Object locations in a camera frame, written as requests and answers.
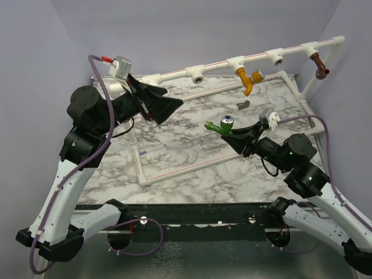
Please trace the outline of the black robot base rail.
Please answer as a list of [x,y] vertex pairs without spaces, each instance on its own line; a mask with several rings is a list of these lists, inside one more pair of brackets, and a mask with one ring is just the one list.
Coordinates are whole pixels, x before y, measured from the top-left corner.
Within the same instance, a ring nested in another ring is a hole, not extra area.
[[110,232],[118,239],[132,235],[135,243],[208,241],[265,241],[266,232],[284,227],[278,214],[268,211],[263,203],[194,203],[194,204],[131,204],[124,207],[122,221],[146,216],[160,225],[150,223],[125,226]]

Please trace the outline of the green plastic faucet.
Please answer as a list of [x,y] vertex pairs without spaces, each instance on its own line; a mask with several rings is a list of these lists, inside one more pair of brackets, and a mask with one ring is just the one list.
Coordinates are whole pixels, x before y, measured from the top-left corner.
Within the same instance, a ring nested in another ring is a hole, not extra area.
[[209,131],[214,131],[221,135],[232,134],[232,128],[234,125],[234,118],[230,115],[224,115],[220,118],[220,124],[215,125],[211,121],[207,121],[204,127]]

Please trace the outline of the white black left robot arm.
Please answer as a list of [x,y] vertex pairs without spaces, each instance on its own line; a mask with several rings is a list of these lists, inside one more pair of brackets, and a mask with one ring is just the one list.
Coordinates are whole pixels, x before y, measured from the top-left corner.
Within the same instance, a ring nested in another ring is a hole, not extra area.
[[67,113],[73,121],[59,153],[55,180],[33,224],[20,230],[17,242],[31,248],[49,262],[68,262],[84,242],[103,229],[124,228],[130,221],[123,203],[111,199],[96,211],[72,217],[82,191],[107,152],[114,129],[140,114],[145,120],[162,124],[182,104],[168,96],[167,89],[149,85],[129,76],[123,95],[110,99],[91,85],[71,95]]

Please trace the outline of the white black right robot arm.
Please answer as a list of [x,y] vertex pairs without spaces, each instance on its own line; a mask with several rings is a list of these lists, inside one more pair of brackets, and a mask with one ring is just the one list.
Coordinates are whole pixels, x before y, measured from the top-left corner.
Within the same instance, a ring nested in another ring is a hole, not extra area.
[[267,210],[267,221],[273,227],[288,225],[319,239],[340,253],[350,267],[371,275],[371,220],[344,197],[325,174],[311,162],[317,150],[304,133],[292,134],[283,144],[262,137],[266,130],[297,120],[280,119],[272,108],[265,109],[258,122],[245,128],[233,128],[233,117],[224,115],[217,126],[207,121],[204,126],[247,158],[258,155],[262,163],[270,163],[278,173],[287,174],[284,182],[303,199],[316,205],[332,219],[323,220],[302,210],[295,201],[279,197]]

